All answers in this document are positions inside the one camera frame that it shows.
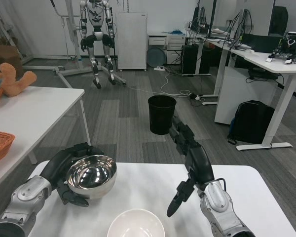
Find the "wastebasket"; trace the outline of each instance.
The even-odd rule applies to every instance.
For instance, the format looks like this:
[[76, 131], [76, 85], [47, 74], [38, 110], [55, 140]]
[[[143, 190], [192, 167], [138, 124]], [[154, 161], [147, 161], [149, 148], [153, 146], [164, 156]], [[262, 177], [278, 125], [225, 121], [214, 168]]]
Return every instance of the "wastebasket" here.
[[177, 101], [166, 95], [156, 95], [148, 99], [150, 131], [157, 135], [169, 133]]

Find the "white bowl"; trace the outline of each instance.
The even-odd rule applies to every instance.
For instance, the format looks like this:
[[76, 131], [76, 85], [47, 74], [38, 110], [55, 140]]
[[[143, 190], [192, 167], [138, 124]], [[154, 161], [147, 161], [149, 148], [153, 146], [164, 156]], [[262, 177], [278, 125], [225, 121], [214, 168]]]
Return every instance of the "white bowl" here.
[[112, 222], [108, 237], [165, 237], [161, 221], [142, 209], [128, 210]]

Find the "orange teddy bear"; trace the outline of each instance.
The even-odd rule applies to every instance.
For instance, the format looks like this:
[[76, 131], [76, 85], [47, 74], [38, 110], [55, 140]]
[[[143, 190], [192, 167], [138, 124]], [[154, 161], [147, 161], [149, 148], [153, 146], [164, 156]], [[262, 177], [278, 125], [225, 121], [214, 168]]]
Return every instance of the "orange teddy bear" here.
[[0, 79], [3, 79], [1, 88], [8, 97], [20, 94], [37, 79], [37, 76], [33, 72], [25, 72], [23, 77], [19, 81], [16, 81], [15, 68], [8, 63], [2, 63], [0, 65], [0, 71]]

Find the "computer monitor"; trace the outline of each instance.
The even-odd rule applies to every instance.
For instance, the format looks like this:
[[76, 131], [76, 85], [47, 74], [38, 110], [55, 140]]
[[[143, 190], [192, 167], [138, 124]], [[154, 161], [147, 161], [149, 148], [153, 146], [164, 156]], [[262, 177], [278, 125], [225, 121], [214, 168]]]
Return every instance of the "computer monitor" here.
[[[201, 0], [200, 1], [200, 10], [201, 7], [204, 7], [206, 13], [207, 24], [210, 24], [213, 10], [214, 0]], [[215, 17], [213, 26], [215, 28], [228, 27], [232, 19], [235, 17], [237, 0], [217, 0]]]
[[[268, 36], [274, 5], [275, 0], [237, 0], [235, 13], [238, 14], [244, 9], [249, 10], [253, 25], [251, 34]], [[246, 17], [246, 29], [250, 25], [250, 18]]]

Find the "stainless steel bowl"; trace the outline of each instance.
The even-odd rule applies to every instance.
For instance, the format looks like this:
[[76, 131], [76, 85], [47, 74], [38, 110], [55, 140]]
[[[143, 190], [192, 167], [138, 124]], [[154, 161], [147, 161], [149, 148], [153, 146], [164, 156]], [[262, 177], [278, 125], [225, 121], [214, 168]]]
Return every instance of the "stainless steel bowl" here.
[[106, 156], [89, 156], [77, 161], [67, 173], [69, 188], [87, 199], [101, 198], [113, 187], [116, 162]]

